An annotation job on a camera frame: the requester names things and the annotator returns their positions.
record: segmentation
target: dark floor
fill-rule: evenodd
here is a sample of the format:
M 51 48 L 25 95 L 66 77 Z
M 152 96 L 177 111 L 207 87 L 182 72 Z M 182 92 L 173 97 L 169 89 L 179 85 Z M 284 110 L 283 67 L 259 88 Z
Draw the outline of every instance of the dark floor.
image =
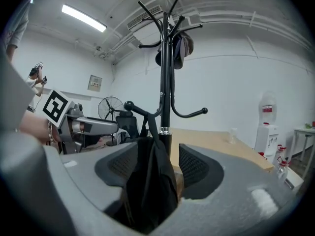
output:
M 303 158 L 303 161 L 300 161 L 300 157 L 302 153 L 299 153 L 298 155 L 294 155 L 294 158 L 292 158 L 291 160 L 291 164 L 290 164 L 290 168 L 300 177 L 302 177 L 303 172 L 306 168 L 307 162 L 309 161 L 309 158 L 311 156 L 311 152 L 312 152 L 312 147 L 308 148 L 305 150 L 305 155 Z M 307 172 L 307 175 L 305 176 L 304 182 L 298 192 L 299 195 L 303 195 L 305 193 L 305 191 L 307 190 L 309 183 L 312 180 L 312 177 L 315 174 L 315 156 L 312 159 L 312 163 L 310 166 L 309 171 Z

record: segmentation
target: black chair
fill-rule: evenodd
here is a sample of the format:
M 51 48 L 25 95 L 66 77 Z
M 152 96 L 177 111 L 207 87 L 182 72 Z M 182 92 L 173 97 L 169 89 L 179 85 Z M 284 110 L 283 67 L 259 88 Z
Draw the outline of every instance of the black chair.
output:
M 137 118 L 133 116 L 131 111 L 121 111 L 119 116 L 116 117 L 116 122 L 119 128 L 126 130 L 130 135 L 130 138 L 123 137 L 122 135 L 121 143 L 131 142 L 131 140 L 139 137 Z

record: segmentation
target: table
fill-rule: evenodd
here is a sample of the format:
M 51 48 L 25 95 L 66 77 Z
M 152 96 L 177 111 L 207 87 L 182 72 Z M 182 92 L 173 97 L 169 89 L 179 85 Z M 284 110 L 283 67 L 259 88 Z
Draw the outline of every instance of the table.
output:
M 292 146 L 291 146 L 290 154 L 288 156 L 288 162 L 291 161 L 292 155 L 293 155 L 293 153 L 294 153 L 294 151 L 296 149 L 296 145 L 297 145 L 297 142 L 298 142 L 298 139 L 299 139 L 298 134 L 304 134 L 304 135 L 313 136 L 313 144 L 315 144 L 315 128 L 304 128 L 304 127 L 297 127 L 297 128 L 295 128 L 294 129 L 294 134 L 293 134 Z M 302 156 L 304 156 L 304 153 L 305 153 L 306 141 L 307 141 L 307 137 L 305 138 Z M 307 174 L 307 171 L 309 170 L 309 168 L 311 166 L 314 153 L 315 153 L 315 146 L 313 146 L 312 153 L 311 153 L 311 156 L 309 158 L 309 161 L 307 162 L 306 169 L 305 169 L 305 171 L 304 171 L 304 173 L 302 175 L 302 179 L 305 178 L 305 176 Z
M 171 132 L 173 134 L 171 149 L 171 163 L 173 166 L 179 166 L 179 144 L 187 144 L 241 157 L 257 164 L 268 172 L 274 167 L 264 157 L 240 140 L 235 139 L 235 144 L 230 144 L 228 142 L 229 132 L 197 131 L 177 128 L 171 128 Z

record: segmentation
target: ceiling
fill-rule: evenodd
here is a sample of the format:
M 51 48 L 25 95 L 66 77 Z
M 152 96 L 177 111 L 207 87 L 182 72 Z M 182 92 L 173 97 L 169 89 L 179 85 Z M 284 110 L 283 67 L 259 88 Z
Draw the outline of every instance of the ceiling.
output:
M 117 62 L 137 49 L 140 43 L 127 28 L 127 23 L 143 13 L 137 3 L 139 0 L 34 0 L 29 13 L 28 30 L 33 30 L 70 43 L 77 43 L 91 53 L 100 46 L 101 57 Z M 151 8 L 161 5 L 169 10 L 174 0 L 140 0 Z M 63 4 L 81 10 L 97 19 L 108 28 L 101 33 L 85 23 L 62 13 Z M 309 40 L 311 37 L 303 24 L 300 15 L 288 0 L 180 0 L 176 5 L 173 17 L 184 13 L 189 16 L 192 24 L 224 19 L 245 22 L 248 24 L 253 17 L 258 26 L 265 24 L 298 38 Z

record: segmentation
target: black metal coat rack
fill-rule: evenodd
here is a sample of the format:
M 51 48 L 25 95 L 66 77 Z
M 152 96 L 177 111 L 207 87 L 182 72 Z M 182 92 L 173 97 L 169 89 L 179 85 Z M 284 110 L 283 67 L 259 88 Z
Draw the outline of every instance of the black metal coat rack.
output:
M 190 118 L 194 116 L 198 116 L 200 114 L 208 113 L 207 108 L 203 108 L 197 112 L 191 113 L 189 115 L 180 114 L 175 108 L 175 68 L 174 68 L 174 57 L 173 57 L 173 40 L 174 38 L 181 34 L 182 32 L 201 28 L 202 25 L 181 29 L 179 31 L 178 27 L 181 22 L 185 19 L 184 16 L 180 16 L 176 25 L 172 28 L 169 22 L 172 11 L 176 5 L 178 0 L 175 0 L 170 11 L 168 13 L 164 12 L 163 14 L 163 22 L 161 20 L 156 19 L 152 13 L 147 9 L 147 7 L 142 3 L 138 2 L 140 6 L 148 13 L 150 18 L 143 19 L 143 21 L 152 20 L 161 35 L 161 39 L 159 42 L 153 45 L 139 45 L 139 48 L 153 48 L 162 44 L 161 47 L 161 86 L 160 86 L 160 100 L 159 107 L 157 111 L 153 115 L 157 117 L 161 115 L 161 125 L 159 130 L 159 139 L 164 143 L 167 154 L 170 156 L 171 153 L 171 145 L 172 145 L 172 133 L 170 131 L 170 110 L 172 107 L 173 112 L 182 118 Z M 128 111 L 134 111 L 144 117 L 147 117 L 147 111 L 137 107 L 133 102 L 127 101 L 125 103 L 125 109 Z

